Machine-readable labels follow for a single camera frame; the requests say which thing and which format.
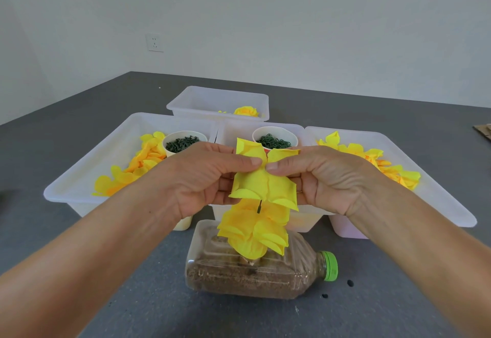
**clear plastic bottle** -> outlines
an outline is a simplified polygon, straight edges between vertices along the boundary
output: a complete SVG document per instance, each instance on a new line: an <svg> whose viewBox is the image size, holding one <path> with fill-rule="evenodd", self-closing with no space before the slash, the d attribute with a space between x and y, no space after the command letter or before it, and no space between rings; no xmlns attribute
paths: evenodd
<svg viewBox="0 0 491 338"><path fill-rule="evenodd" d="M293 299L317 278L334 281L338 268L334 254L316 253L297 232L288 231L289 246L281 256L268 249L257 260L238 254L224 237L218 221L196 225L186 260L186 285L193 290L249 297Z"/></svg>

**plastic tray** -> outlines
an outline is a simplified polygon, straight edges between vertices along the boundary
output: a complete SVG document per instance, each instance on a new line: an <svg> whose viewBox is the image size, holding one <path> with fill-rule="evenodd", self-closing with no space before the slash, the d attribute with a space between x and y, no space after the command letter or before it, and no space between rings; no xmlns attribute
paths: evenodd
<svg viewBox="0 0 491 338"><path fill-rule="evenodd" d="M358 143L366 149L377 148L384 151L384 159L394 165L402 165L404 169L419 171L421 180L414 189L414 193L432 205L442 215L451 220L459 227L474 227L477 224L476 218L463 205L460 204L450 193L431 178L422 168L420 168L411 158L399 149L387 136L370 131L354 131L328 129L322 127L306 127L316 140L324 139L334 131L339 131L341 144ZM332 226L335 232L341 237L366 238L351 222L343 216L331 216Z"/></svg>
<svg viewBox="0 0 491 338"><path fill-rule="evenodd" d="M112 165L126 167L141 147L139 139L141 135L154 131L162 131L168 135L180 130L201 132L213 143L217 137L218 123L203 119L177 118L171 115L132 114L80 161L52 182L44 190L44 197L48 201L69 204L83 217L107 199L107 197L92 195L97 177L111 176ZM183 221L191 223L191 218Z"/></svg>
<svg viewBox="0 0 491 338"><path fill-rule="evenodd" d="M221 122L218 129L217 143L235 147L237 145L237 137L246 140L252 140L252 133L259 127L277 126L292 132L298 138L298 146L314 145L315 139L300 125L289 123L270 123L270 122L250 122L243 120L230 120ZM216 220L221 221L224 212L230 209L230 205L211 205L213 214ZM290 211L290 222L286 226L288 230L297 232L308 232L315 223L327 213L317 207L311 205L299 205L298 212Z"/></svg>
<svg viewBox="0 0 491 338"><path fill-rule="evenodd" d="M234 111L242 106L252 106L259 117L235 115ZM269 97L265 94L219 90L217 88L189 86L174 100L167 109L177 117L199 117L215 120L242 119L246 121L267 121L270 118Z"/></svg>

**wall outlet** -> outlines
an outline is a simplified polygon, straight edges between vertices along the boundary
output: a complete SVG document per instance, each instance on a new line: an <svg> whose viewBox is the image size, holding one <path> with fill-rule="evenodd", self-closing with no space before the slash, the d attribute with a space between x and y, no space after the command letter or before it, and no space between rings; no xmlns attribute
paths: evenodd
<svg viewBox="0 0 491 338"><path fill-rule="evenodd" d="M147 41L147 48L149 51L163 52L162 41L160 39L160 34L145 34L145 39Z"/></svg>

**pile of yellow petals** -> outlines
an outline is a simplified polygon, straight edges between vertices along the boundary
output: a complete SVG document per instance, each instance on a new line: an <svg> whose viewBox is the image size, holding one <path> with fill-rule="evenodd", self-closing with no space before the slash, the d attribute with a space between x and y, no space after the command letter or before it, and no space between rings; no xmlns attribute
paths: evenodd
<svg viewBox="0 0 491 338"><path fill-rule="evenodd" d="M340 137L339 132L333 132L332 134L326 136L326 140L319 140L317 144L325 145L340 152L354 154L356 156L360 156L365 158L368 162L370 162L373 166L377 167L379 171L381 171L385 176L390 179L398 182L410 190L416 188L421 178L421 174L417 171L405 171L401 165L394 165L386 160L381 159L384 155L384 151L380 149L369 149L364 151L363 146L360 144L350 144L339 145Z"/></svg>
<svg viewBox="0 0 491 338"><path fill-rule="evenodd" d="M227 211L218 229L218 236L228 238L228 243L237 253L247 259L261 258L268 248L280 255L288 247L288 233L284 226L290 218L290 209L263 201L242 199Z"/></svg>
<svg viewBox="0 0 491 338"><path fill-rule="evenodd" d="M242 106L234 111L236 115L248 115L250 117L259 117L259 113L256 108L252 106Z"/></svg>
<svg viewBox="0 0 491 338"><path fill-rule="evenodd" d="M132 158L128 167L122 170L119 166L111 166L113 179L107 175L99 176L94 184L93 195L112 196L162 162L166 157L162 145L164 137L165 135L160 131L155 131L153 135L140 136L141 149Z"/></svg>
<svg viewBox="0 0 491 338"><path fill-rule="evenodd" d="M259 157L263 163L256 171L235 174L229 197L269 201L298 211L297 185L286 176L274 176L265 169L266 163L295 156L298 150L273 149L266 155L261 143L237 138L236 153L248 157Z"/></svg>

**person's right hand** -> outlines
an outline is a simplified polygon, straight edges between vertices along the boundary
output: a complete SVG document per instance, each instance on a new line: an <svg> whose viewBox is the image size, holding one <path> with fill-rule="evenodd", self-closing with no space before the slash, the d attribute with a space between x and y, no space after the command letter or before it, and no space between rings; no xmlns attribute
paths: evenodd
<svg viewBox="0 0 491 338"><path fill-rule="evenodd" d="M299 205L346 216L365 204L377 186L390 181L365 159L321 145L303 147L297 156L267 164L266 170L297 184Z"/></svg>

